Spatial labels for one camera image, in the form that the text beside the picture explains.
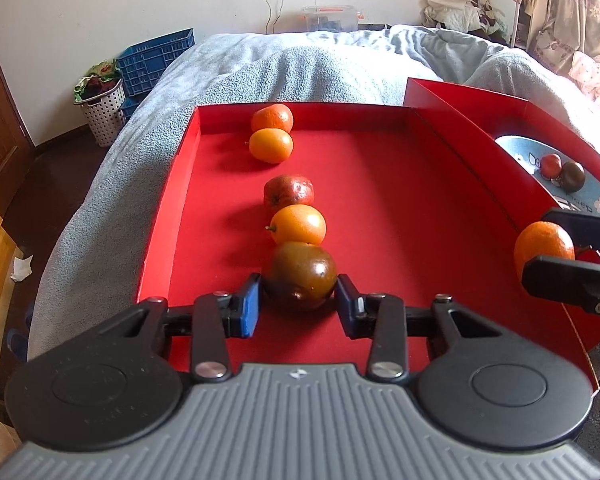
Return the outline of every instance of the red surface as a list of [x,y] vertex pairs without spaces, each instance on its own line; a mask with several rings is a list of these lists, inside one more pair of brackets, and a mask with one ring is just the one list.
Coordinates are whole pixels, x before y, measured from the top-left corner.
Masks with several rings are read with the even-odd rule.
[[[138,299],[160,295],[176,306],[238,288],[274,247],[264,230],[264,183],[301,173],[314,183],[315,206],[327,221],[324,247],[361,291],[390,292],[415,306],[428,306],[438,292],[453,294],[594,381],[563,306],[529,297],[514,271],[520,226],[555,203],[490,136],[417,83],[408,88],[417,113],[289,104],[294,152],[279,166],[254,160],[244,145],[262,104],[198,108],[164,191]],[[439,132],[427,125],[436,114],[443,118]],[[188,341],[177,339],[170,360],[186,369]],[[363,368],[369,341],[347,339],[335,314],[265,309],[253,338],[228,344],[235,367],[258,361]],[[424,341],[410,340],[410,360],[416,369],[427,363]]]
[[[524,99],[435,81],[418,81],[417,84],[408,87],[406,100],[409,95],[412,101],[414,98],[417,99],[416,96],[422,98],[424,103],[421,107],[414,104],[416,101],[409,105],[421,108],[418,113],[437,128],[444,128],[445,124],[453,123],[455,129],[459,130],[458,123],[462,123],[466,130],[477,126],[494,139],[504,135],[520,135],[539,140],[577,160],[600,182],[600,154],[567,126]],[[440,108],[444,108],[445,113],[441,114]],[[474,152],[474,155],[482,156],[483,153]],[[512,185],[525,186],[535,197],[541,191],[538,186],[528,181],[529,179],[516,179]],[[487,183],[490,186],[492,180],[487,179]],[[519,199],[518,194],[509,193],[505,189],[494,189],[494,192],[501,201]],[[519,224],[522,228],[541,216],[541,212],[529,210],[531,215],[525,217],[526,208],[516,208],[515,204],[510,205],[509,210],[522,214],[520,218],[522,224]],[[579,259],[600,264],[600,254],[596,252],[589,251]],[[600,317],[586,314],[578,307],[566,306],[566,308],[584,346],[591,349],[597,345],[600,342]]]

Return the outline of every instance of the floor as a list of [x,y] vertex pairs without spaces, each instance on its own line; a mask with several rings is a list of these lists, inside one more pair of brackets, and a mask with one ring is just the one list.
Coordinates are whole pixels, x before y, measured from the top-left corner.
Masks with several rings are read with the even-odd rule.
[[39,155],[7,209],[2,223],[25,257],[33,254],[32,275],[16,283],[0,353],[0,391],[21,364],[6,346],[9,329],[27,333],[25,315],[56,240],[86,196],[107,150],[90,131],[53,144]]

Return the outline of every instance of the bed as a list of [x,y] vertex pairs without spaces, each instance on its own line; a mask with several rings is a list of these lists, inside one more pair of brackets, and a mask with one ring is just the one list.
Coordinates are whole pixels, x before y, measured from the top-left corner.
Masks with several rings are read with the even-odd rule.
[[[164,179],[195,106],[268,101],[401,105],[409,77],[529,99],[600,152],[600,113],[573,83],[521,50],[450,30],[404,25],[339,34],[212,36],[168,67],[107,153],[46,266],[29,357],[133,302]],[[596,351],[594,360],[600,364]],[[600,459],[599,412],[593,413],[593,430],[585,430],[582,443],[598,448]]]

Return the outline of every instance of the laundry basket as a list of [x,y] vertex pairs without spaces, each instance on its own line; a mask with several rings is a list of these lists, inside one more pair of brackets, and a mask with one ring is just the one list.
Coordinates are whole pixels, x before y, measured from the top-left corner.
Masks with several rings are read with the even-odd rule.
[[74,102],[82,108],[89,127],[99,146],[113,144],[125,125],[122,103],[125,101],[125,90],[122,79],[108,92],[96,95],[84,101]]

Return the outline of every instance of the blue crate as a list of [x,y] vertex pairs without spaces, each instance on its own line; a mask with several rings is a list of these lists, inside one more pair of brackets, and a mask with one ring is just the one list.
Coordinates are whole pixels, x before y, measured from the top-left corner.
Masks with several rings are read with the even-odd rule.
[[193,29],[130,46],[116,60],[128,97],[150,91],[162,72],[194,44]]
[[149,95],[149,92],[144,92],[143,94],[133,95],[131,97],[127,97],[125,102],[122,103],[122,114],[125,117],[125,123],[131,118],[131,116],[138,108],[138,105],[144,100],[145,97]]

